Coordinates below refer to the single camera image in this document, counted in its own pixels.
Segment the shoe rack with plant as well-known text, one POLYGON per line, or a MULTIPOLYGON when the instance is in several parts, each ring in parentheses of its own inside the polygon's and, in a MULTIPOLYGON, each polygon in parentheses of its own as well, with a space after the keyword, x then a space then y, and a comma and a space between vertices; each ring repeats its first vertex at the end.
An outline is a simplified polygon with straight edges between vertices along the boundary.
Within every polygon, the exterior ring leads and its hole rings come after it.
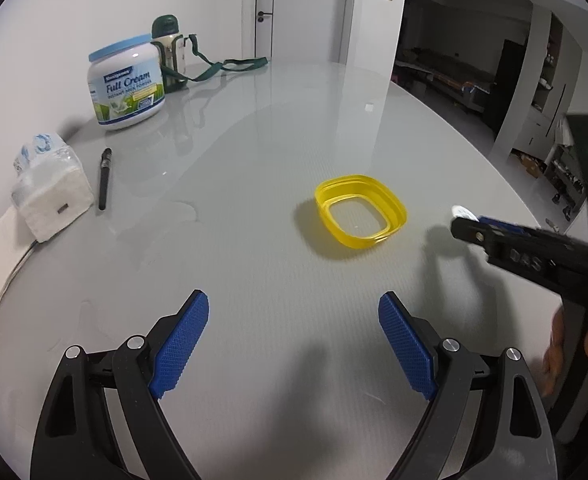
POLYGON ((562 214, 567 221, 572 221, 586 200, 585 185, 574 145, 556 144, 546 165, 544 175, 556 190, 552 202, 557 205, 564 202, 562 214))

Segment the black pen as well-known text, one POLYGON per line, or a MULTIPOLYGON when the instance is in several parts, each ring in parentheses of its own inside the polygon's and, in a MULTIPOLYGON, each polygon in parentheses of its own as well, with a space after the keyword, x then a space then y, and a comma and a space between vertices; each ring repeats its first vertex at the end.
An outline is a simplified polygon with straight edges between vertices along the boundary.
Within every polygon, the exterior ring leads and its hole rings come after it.
POLYGON ((112 151, 105 148, 100 158, 100 181, 98 181, 98 209, 104 211, 107 205, 112 151))

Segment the green white water bottle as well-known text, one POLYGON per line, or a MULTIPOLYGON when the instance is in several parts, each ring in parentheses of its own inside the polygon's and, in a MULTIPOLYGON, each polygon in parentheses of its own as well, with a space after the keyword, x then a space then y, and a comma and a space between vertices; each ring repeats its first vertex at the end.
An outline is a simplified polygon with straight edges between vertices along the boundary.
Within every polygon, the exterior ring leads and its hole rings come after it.
POLYGON ((159 52, 161 76, 165 91, 175 92, 187 83, 185 77, 185 37, 179 21, 173 14, 158 16, 152 24, 152 44, 159 52))

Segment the tissue pack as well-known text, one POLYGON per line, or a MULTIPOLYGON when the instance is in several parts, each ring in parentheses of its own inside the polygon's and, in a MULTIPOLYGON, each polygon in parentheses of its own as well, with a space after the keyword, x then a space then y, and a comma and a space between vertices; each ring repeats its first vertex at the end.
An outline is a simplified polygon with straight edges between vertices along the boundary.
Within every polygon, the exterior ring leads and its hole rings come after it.
POLYGON ((51 240, 94 204, 77 154, 57 133, 37 134, 14 159, 12 202, 39 243, 51 240))

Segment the milk powder jar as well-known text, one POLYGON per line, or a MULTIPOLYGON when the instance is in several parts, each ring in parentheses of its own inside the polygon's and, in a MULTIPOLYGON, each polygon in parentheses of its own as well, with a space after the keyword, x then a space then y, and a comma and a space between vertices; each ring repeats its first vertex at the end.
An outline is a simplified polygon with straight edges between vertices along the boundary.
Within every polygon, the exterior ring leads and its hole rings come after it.
POLYGON ((152 117, 164 106, 159 51, 149 34, 131 37, 88 55, 88 90, 97 123, 120 130, 152 117))

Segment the white round bottle cap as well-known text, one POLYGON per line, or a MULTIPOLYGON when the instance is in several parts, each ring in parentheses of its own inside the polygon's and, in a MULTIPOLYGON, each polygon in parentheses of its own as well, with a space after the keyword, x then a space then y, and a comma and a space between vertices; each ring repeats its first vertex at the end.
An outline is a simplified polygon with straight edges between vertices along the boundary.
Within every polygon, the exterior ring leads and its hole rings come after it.
POLYGON ((451 214, 454 218, 462 218, 466 220, 477 221, 478 218, 468 208, 461 205, 454 205, 451 207, 451 214))

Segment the white door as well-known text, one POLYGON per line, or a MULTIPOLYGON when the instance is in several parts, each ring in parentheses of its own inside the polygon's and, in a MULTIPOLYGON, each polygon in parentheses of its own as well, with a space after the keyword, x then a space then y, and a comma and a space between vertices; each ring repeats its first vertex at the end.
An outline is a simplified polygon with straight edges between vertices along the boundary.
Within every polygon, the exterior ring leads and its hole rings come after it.
POLYGON ((255 0, 255 57, 272 58, 274 0, 255 0))

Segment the white notebook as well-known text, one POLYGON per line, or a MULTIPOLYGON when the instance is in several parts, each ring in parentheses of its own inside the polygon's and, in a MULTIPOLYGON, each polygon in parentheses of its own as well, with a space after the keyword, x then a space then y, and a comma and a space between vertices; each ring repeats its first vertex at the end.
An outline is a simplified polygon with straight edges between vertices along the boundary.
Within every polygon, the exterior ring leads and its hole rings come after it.
POLYGON ((0 219, 0 302, 38 241, 14 206, 0 219))

